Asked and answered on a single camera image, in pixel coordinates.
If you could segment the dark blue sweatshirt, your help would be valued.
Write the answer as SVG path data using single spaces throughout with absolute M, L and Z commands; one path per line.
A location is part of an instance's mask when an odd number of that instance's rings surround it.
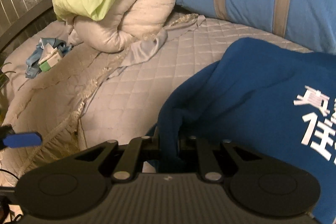
M 189 78 L 159 112 L 159 145 L 231 140 L 307 170 L 321 185 L 313 215 L 335 220 L 335 56 L 243 38 Z

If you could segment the grey quilted bed cover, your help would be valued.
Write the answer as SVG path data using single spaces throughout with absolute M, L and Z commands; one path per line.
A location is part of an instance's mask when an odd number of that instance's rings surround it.
M 195 73 L 222 58 L 244 37 L 266 40 L 291 51 L 305 48 L 241 24 L 174 13 L 169 36 L 148 61 L 122 67 L 125 52 L 102 53 L 80 44 L 50 71 L 27 79 L 26 60 L 40 38 L 67 38 L 66 26 L 52 22 L 27 39 L 5 61 L 7 110 L 4 122 L 16 132 L 38 131 L 39 147 L 1 153 L 1 185 L 36 167 L 109 139 L 125 144 L 145 135 L 170 94 Z

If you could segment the green white small box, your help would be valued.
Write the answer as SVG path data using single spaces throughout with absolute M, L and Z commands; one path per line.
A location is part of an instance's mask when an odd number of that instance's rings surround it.
M 59 63 L 62 60 L 62 58 L 63 58 L 63 55 L 59 52 L 56 52 L 49 59 L 40 63 L 39 68 L 40 68 L 41 71 L 47 72 L 51 68 L 53 68 L 57 63 Z

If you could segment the blue and white crumpled cloth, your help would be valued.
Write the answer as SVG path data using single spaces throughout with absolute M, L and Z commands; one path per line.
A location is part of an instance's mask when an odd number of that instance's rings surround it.
M 72 46 L 65 41 L 56 38 L 41 38 L 33 53 L 26 60 L 27 69 L 25 77 L 28 79 L 35 78 L 39 73 L 43 72 L 39 68 L 39 64 L 49 59 L 56 52 L 63 57 L 72 50 Z

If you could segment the light grey cloth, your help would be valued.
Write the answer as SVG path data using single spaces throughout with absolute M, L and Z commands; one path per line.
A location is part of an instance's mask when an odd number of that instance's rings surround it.
M 132 43 L 128 49 L 122 62 L 111 71 L 107 79 L 111 79 L 119 75 L 125 68 L 133 65 L 142 64 L 154 57 L 162 48 L 165 42 L 179 38 L 187 32 L 196 30 L 201 23 L 205 21 L 204 15 L 195 13 L 185 14 L 179 18 L 170 18 L 158 34 L 151 38 L 147 38 Z

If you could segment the white folded quilt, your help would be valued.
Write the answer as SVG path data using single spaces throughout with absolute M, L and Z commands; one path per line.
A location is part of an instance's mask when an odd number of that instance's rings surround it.
M 76 16 L 68 43 L 86 43 L 106 53 L 120 52 L 130 43 L 159 33 L 176 0 L 115 0 L 103 20 Z

